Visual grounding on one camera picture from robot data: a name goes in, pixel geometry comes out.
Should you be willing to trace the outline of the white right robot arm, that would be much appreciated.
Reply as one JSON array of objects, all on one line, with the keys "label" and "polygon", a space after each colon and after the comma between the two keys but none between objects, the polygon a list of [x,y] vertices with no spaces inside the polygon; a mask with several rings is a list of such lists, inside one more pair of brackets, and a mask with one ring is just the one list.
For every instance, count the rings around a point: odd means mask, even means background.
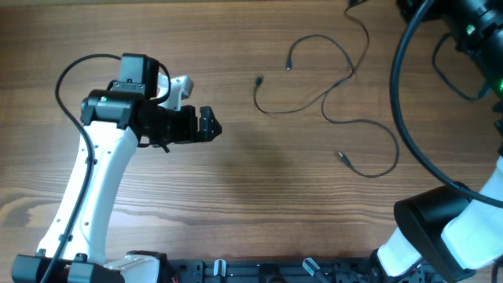
[{"label": "white right robot arm", "polygon": [[502,3],[498,0],[399,1],[407,27],[391,65],[391,112],[397,131],[417,161],[443,185],[397,202],[397,229],[375,252],[389,279],[404,279],[427,262],[445,282],[458,282],[491,265],[497,281],[502,264],[502,161],[479,192],[437,168],[410,136],[399,101],[399,79],[409,42],[420,24],[443,19],[456,49],[475,62],[484,90],[502,96]]}]

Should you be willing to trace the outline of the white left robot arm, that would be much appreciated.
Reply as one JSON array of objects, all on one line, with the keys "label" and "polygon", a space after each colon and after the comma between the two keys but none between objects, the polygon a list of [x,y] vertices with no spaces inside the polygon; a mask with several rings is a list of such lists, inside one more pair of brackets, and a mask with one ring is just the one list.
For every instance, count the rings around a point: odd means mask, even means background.
[{"label": "white left robot arm", "polygon": [[15,282],[177,282],[162,252],[131,251],[107,262],[108,224],[123,173],[137,149],[210,142],[222,128],[208,106],[186,105],[193,81],[171,77],[144,54],[119,57],[119,76],[93,90],[72,122],[79,152],[61,205],[34,255],[18,255]]}]

